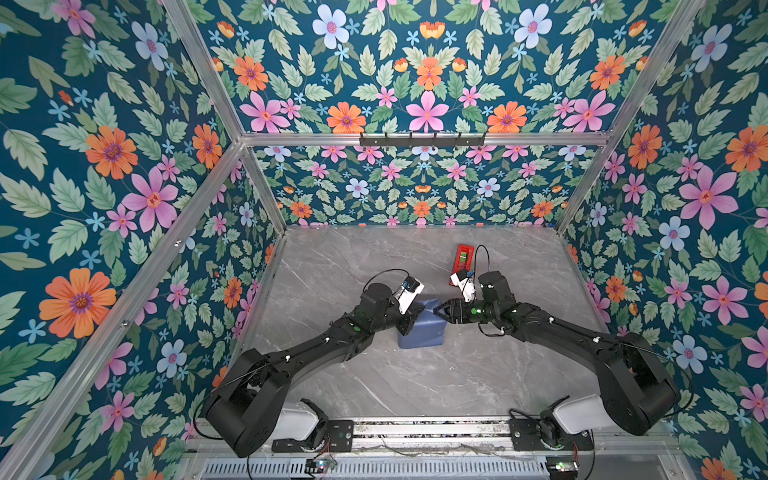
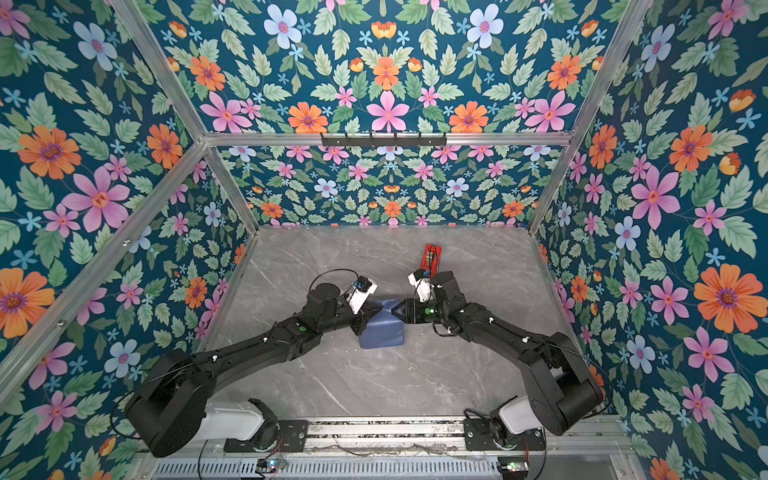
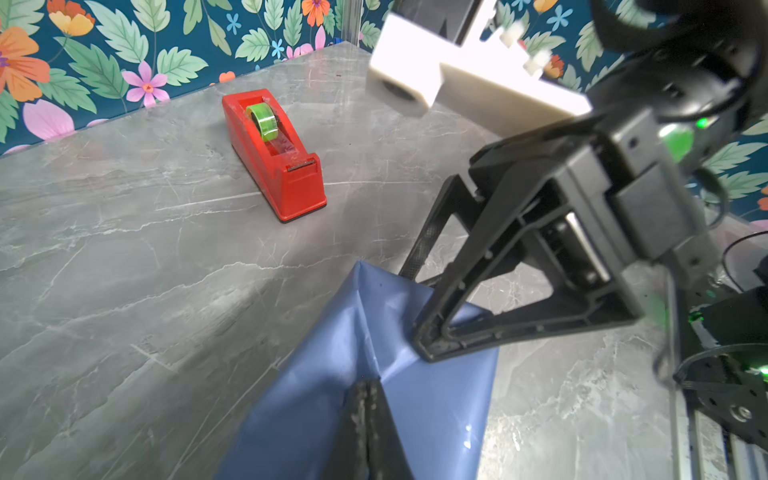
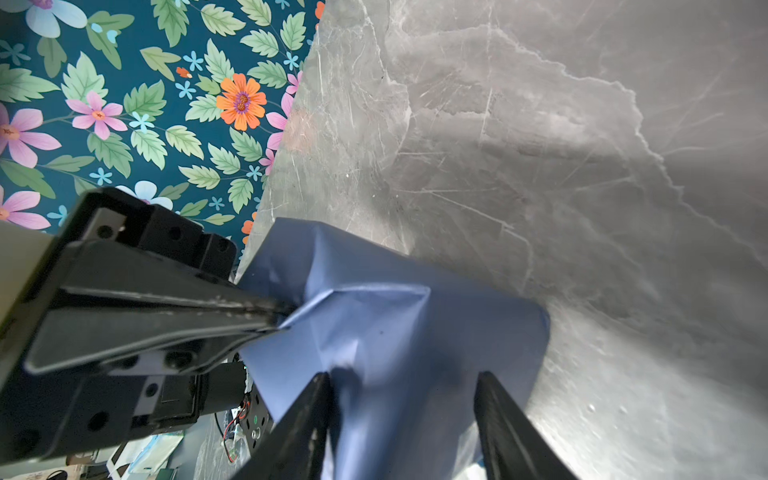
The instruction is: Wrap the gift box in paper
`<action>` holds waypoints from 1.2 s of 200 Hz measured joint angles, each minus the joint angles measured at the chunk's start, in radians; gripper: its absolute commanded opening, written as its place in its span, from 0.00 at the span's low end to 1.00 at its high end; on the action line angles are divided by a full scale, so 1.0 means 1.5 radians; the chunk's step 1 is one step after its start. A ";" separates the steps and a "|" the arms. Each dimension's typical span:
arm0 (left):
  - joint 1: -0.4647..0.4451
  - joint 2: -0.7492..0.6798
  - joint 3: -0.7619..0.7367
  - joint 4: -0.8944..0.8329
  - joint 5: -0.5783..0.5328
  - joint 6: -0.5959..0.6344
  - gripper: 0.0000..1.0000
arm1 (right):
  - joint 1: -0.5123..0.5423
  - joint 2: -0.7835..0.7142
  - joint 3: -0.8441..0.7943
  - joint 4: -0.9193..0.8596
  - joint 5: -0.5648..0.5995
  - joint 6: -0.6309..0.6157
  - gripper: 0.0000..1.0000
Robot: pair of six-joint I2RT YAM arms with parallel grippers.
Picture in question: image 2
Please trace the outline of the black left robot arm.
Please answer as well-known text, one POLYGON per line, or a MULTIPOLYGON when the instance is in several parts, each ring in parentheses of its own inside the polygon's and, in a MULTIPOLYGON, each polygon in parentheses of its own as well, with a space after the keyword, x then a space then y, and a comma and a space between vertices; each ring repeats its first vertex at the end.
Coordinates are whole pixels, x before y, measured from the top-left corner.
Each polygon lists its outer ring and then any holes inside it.
POLYGON ((170 351, 133 393, 126 418, 157 458, 176 453, 194 439, 253 438, 267 422, 268 408, 254 400, 244 407, 216 407, 211 398, 262 369, 305 355, 326 333, 351 328, 360 334, 378 311, 368 299, 376 289, 366 277, 356 280, 348 293, 321 283, 308 292, 299 312, 265 333, 194 354, 170 351))

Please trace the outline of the red tape dispenser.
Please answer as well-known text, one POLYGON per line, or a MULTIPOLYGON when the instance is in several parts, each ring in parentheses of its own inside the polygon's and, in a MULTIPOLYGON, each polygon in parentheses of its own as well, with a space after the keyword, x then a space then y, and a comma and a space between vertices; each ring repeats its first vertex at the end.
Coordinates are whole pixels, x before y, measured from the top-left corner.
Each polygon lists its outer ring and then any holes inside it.
POLYGON ((442 255, 442 248, 433 244, 425 246, 420 269, 424 277, 432 277, 439 271, 439 263, 442 255))

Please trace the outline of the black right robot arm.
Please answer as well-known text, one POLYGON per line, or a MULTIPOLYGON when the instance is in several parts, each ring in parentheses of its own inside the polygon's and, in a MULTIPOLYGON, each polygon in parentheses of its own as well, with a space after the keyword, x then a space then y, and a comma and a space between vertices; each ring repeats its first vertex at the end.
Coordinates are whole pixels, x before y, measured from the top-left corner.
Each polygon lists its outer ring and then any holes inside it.
POLYGON ((544 335, 504 321, 469 301, 450 271, 436 274, 426 284, 426 297, 398 301, 393 315, 406 324, 439 324, 449 335, 496 352, 520 372, 525 394, 490 413, 496 437, 534 429, 562 435, 604 402, 587 360, 568 335, 544 335))

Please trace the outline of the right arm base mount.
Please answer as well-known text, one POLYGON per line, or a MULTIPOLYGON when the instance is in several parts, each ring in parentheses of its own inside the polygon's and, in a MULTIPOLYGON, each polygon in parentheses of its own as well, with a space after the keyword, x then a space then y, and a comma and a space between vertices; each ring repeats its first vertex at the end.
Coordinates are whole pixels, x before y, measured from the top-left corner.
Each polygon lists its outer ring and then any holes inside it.
POLYGON ((528 398, 515 396, 490 413, 465 408, 463 431, 468 451, 543 451, 546 433, 528 398))

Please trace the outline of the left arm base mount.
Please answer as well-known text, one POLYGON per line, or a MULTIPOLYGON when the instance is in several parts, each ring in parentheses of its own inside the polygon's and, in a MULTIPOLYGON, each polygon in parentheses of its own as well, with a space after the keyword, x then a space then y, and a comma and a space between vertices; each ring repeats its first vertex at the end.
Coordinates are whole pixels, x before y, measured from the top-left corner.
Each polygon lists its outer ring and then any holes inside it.
POLYGON ((244 439, 228 438, 227 453, 299 453, 308 439, 309 421, 279 418, 263 401, 250 398, 246 410, 260 415, 261 423, 244 439))

